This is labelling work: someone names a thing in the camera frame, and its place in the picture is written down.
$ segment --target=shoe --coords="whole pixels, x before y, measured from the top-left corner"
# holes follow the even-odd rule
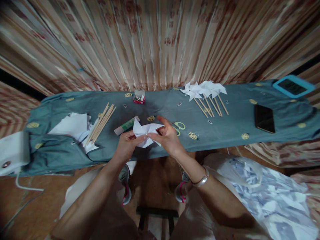
[[[174,190],[174,195],[176,197],[176,200],[178,202],[181,203],[185,203],[186,198],[184,196],[182,196],[182,192],[181,192],[181,188],[182,186],[187,183],[190,180],[189,176],[187,175],[187,173],[185,171],[183,171],[182,173],[182,180],[181,183],[176,187],[176,189]]]
[[[120,174],[119,174],[119,181],[121,182],[121,184],[126,188],[123,200],[122,200],[122,205],[127,205],[130,200],[131,200],[131,190],[129,188],[129,175],[130,175],[130,170],[128,165],[124,165],[123,169],[121,170]]]

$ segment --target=yellow scissors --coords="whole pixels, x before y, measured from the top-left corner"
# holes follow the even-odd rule
[[[181,130],[186,129],[186,126],[182,122],[175,122],[175,123],[171,123],[171,124],[177,126]],[[173,128],[178,132],[178,137],[179,137],[180,131],[178,129],[176,129],[175,127],[173,127]]]

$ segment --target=white cable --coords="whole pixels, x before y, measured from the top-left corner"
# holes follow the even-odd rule
[[[29,203],[31,203],[33,200],[35,200],[36,198],[40,197],[43,193],[44,193],[44,189],[41,188],[28,188],[28,187],[23,187],[19,184],[19,176],[20,176],[20,172],[17,173],[17,177],[16,177],[16,186],[18,188],[24,189],[24,190],[30,190],[30,191],[41,191],[41,193],[38,196],[35,196],[34,198],[32,198],[31,200],[29,200],[28,202],[26,202],[17,212],[16,214],[10,219],[10,221],[4,226],[4,228],[1,230],[1,234],[3,233],[4,230],[6,230],[6,228],[10,225],[10,223],[16,218],[16,216],[22,211],[22,209],[24,209],[25,206],[27,206]]]
[[[20,176],[20,172],[18,172],[17,177],[16,177],[16,186],[17,186],[18,188],[21,188],[21,189],[24,189],[24,190],[30,190],[30,191],[41,191],[41,192],[44,191],[44,189],[41,189],[41,188],[28,188],[28,187],[23,187],[23,186],[21,186],[21,185],[19,184],[19,176]]]

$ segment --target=hand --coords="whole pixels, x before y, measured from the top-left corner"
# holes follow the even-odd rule
[[[146,135],[136,138],[133,131],[122,133],[120,135],[120,140],[116,152],[113,155],[113,159],[120,161],[121,163],[126,163],[130,160],[134,149],[139,143],[142,143],[147,139]]]
[[[148,133],[148,137],[156,142],[159,142],[173,157],[176,157],[176,155],[181,152],[185,152],[185,149],[179,141],[177,132],[171,123],[161,116],[157,116],[157,119],[162,122],[164,127],[157,129],[159,135],[156,133]]]

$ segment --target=blue tablecloth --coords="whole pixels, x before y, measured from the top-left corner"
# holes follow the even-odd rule
[[[29,123],[39,123],[37,128],[26,128],[30,133],[31,163],[21,175],[38,175],[49,172],[67,171],[88,167],[100,162],[108,162],[117,147],[119,136],[114,129],[134,116],[140,118],[141,125],[150,123],[147,117],[162,115],[170,122],[183,122],[185,130],[180,130],[179,139],[187,151],[201,151],[223,147],[232,147],[257,142],[286,142],[310,140],[320,136],[320,113],[305,98],[292,101],[272,87],[272,80],[256,83],[227,85],[228,95],[220,94],[229,115],[219,102],[223,117],[219,117],[213,107],[215,117],[206,118],[195,101],[189,102],[189,96],[171,88],[166,91],[146,92],[145,104],[133,103],[133,96],[126,92],[70,92],[48,97],[41,105],[33,109]],[[255,127],[253,99],[258,104],[273,109],[276,133],[270,134]],[[94,122],[106,104],[115,104],[117,109],[101,132],[96,145],[99,149],[87,155],[73,139],[67,136],[48,135],[47,133],[71,112],[87,113]],[[194,133],[193,140],[188,134]],[[38,143],[43,146],[36,149]],[[166,156],[167,152],[157,144],[136,148],[132,160]]]

